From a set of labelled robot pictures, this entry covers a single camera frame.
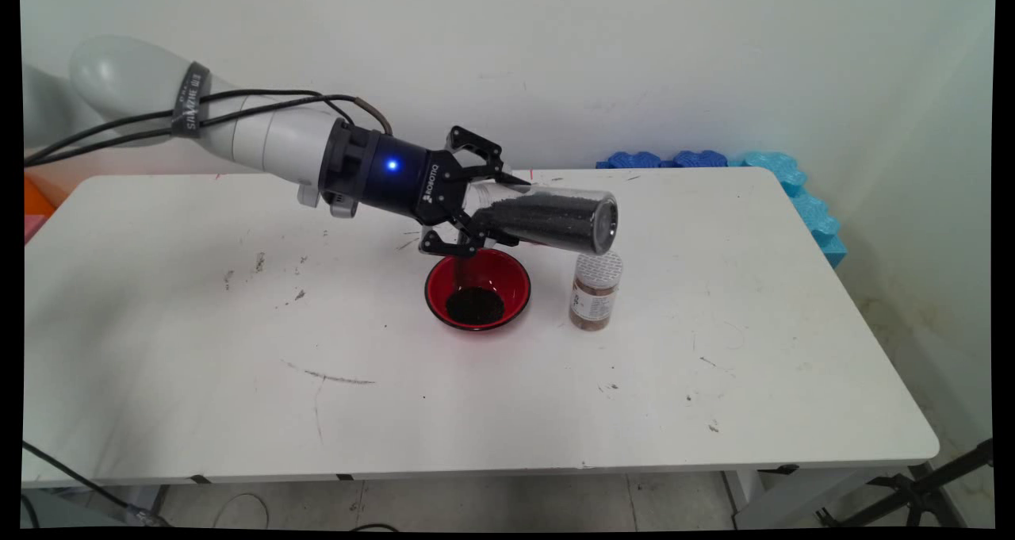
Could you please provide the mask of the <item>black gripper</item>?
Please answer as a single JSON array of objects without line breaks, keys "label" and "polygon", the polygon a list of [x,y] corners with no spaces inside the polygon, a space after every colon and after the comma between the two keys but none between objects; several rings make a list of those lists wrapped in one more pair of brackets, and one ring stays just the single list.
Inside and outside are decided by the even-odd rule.
[{"label": "black gripper", "polygon": [[[475,155],[482,164],[460,167],[454,159],[460,151]],[[530,186],[510,174],[501,153],[500,145],[462,127],[450,129],[445,150],[428,150],[339,120],[327,137],[320,164],[320,196],[337,217],[352,217],[363,205],[416,220],[422,224],[418,251],[424,254],[473,257],[493,245],[521,243],[497,222],[493,207],[471,213],[463,208],[467,182]],[[454,243],[435,231],[446,223],[457,230]]]}]

